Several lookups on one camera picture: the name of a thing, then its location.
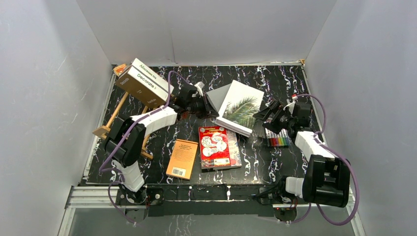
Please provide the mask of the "grey book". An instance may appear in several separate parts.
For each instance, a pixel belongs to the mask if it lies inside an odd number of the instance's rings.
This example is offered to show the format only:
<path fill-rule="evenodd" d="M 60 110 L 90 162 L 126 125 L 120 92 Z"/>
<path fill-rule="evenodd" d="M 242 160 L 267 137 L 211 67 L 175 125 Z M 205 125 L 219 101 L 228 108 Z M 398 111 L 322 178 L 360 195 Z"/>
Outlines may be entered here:
<path fill-rule="evenodd" d="M 206 92 L 207 99 L 210 103 L 210 105 L 219 112 L 221 105 L 223 104 L 225 100 L 225 96 L 228 93 L 228 90 L 230 88 L 231 84 L 224 85 L 222 87 L 210 90 Z"/>

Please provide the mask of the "white palm leaf book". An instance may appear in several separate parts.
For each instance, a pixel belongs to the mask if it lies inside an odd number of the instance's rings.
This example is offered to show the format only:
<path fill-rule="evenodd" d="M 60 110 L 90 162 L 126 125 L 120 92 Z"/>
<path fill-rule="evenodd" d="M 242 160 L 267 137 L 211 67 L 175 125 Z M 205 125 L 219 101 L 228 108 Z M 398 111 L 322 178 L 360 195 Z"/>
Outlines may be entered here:
<path fill-rule="evenodd" d="M 250 137 L 260 110 L 264 92 L 233 80 L 218 111 L 215 123 L 245 137 Z"/>

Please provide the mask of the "white Afternoon tea book box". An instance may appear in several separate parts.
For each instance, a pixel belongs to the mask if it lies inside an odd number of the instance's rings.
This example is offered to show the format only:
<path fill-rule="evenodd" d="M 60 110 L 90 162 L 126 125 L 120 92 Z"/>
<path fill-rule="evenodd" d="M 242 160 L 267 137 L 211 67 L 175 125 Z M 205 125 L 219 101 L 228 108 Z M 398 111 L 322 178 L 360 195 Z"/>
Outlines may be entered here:
<path fill-rule="evenodd" d="M 169 84 L 166 79 L 159 76 L 139 59 L 134 59 L 131 65 L 135 69 L 133 74 L 136 77 L 136 80 L 150 89 L 155 90 L 155 93 L 159 93 L 161 96 L 162 91 L 168 93 L 168 88 L 170 88 L 171 92 L 173 91 L 173 85 Z"/>

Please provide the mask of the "brown Decorate Furniture book box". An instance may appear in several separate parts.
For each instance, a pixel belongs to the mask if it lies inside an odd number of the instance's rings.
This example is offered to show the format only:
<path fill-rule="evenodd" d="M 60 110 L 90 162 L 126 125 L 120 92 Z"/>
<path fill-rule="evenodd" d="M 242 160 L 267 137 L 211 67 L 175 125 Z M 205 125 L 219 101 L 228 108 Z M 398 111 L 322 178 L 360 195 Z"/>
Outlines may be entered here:
<path fill-rule="evenodd" d="M 169 94 L 164 91 L 162 91 L 161 96 L 159 93 L 155 93 L 155 90 L 150 89 L 136 80 L 136 77 L 133 74 L 134 72 L 135 69 L 132 66 L 129 66 L 119 76 L 119 79 L 116 81 L 116 85 L 151 109 L 164 105 Z"/>

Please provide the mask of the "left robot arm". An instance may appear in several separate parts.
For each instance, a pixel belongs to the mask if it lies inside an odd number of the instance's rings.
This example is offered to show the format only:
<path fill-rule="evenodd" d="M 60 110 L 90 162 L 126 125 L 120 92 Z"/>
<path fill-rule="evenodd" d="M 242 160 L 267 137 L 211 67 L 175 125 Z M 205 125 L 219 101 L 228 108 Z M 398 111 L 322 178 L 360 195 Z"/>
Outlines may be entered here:
<path fill-rule="evenodd" d="M 178 95 L 170 99 L 168 105 L 142 115 L 116 118 L 104 142 L 108 154 L 105 162 L 111 161 L 114 164 L 112 170 L 120 176 L 118 186 L 131 203 L 140 205 L 148 198 L 138 164 L 145 137 L 176 124 L 187 115 L 195 115 L 197 118 L 218 116 L 207 94 L 203 92 L 203 87 L 202 82 L 186 84 L 181 87 Z"/>

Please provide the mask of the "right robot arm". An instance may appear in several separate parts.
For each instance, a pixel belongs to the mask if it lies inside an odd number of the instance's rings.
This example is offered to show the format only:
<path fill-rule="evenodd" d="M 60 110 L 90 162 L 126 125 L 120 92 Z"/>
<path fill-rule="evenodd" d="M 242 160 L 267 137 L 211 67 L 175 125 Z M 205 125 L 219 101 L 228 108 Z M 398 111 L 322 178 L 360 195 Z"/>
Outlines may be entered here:
<path fill-rule="evenodd" d="M 319 135 L 311 131 L 312 111 L 308 103 L 292 102 L 285 106 L 275 101 L 254 114 L 269 131 L 276 133 L 285 129 L 308 162 L 304 177 L 283 176 L 275 186 L 256 194 L 256 198 L 277 199 L 284 204 L 301 198 L 319 205 L 347 205 L 350 171 L 347 164 L 324 148 Z"/>

